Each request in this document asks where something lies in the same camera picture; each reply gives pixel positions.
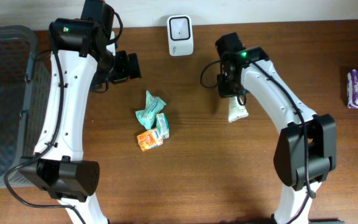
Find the teal toilet tissue pack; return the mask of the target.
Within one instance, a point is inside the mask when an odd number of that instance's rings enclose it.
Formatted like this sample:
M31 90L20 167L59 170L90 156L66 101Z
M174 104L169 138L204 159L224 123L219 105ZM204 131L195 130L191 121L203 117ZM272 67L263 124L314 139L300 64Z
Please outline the teal toilet tissue pack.
M138 122L146 130L150 130L154 125L156 115L161 112L166 105L160 97L153 96L148 90L146 91L145 109L135 112Z

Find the white tube with gold cap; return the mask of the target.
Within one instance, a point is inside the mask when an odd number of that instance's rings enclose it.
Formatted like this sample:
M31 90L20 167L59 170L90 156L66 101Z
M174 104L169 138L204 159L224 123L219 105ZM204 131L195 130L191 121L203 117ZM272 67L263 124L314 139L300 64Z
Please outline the white tube with gold cap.
M232 96L229 98L229 113L228 121L233 123L238 119L248 117L249 113L245 107L244 101L241 97Z

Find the small teal tissue packet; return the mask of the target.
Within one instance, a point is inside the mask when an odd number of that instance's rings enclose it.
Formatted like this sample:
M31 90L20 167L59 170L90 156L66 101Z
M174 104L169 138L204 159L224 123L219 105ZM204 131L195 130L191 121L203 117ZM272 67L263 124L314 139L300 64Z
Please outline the small teal tissue packet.
M156 127L160 132L160 135L163 139L168 139L170 136L170 130L167 118L164 113L159 113L156 115Z

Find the orange tissue packet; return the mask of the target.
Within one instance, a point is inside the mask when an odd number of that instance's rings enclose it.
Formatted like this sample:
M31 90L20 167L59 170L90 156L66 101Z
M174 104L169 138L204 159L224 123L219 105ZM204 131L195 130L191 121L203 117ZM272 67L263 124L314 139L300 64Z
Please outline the orange tissue packet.
M150 129L137 136L137 142L142 151L161 146L163 144L163 138L157 128Z

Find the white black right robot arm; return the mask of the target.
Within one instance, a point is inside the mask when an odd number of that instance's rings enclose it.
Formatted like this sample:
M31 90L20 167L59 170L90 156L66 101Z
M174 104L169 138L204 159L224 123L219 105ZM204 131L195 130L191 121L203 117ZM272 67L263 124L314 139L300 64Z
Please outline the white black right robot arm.
M309 223L316 191L337 165L334 118L306 106L261 47L244 47L235 32L221 36L215 47L220 63L218 92L229 99L229 121L245 116L250 93L279 133L273 164L282 191L272 223Z

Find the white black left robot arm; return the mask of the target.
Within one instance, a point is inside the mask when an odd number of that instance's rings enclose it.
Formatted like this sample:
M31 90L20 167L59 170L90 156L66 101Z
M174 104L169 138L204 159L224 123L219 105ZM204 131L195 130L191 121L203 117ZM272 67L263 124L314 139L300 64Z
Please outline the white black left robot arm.
M96 188L99 164L83 158L88 94L141 76L136 54L117 51L112 24L118 13L104 1L86 1L77 19L50 24L52 77L42 132L19 172L58 201L73 223L107 223Z

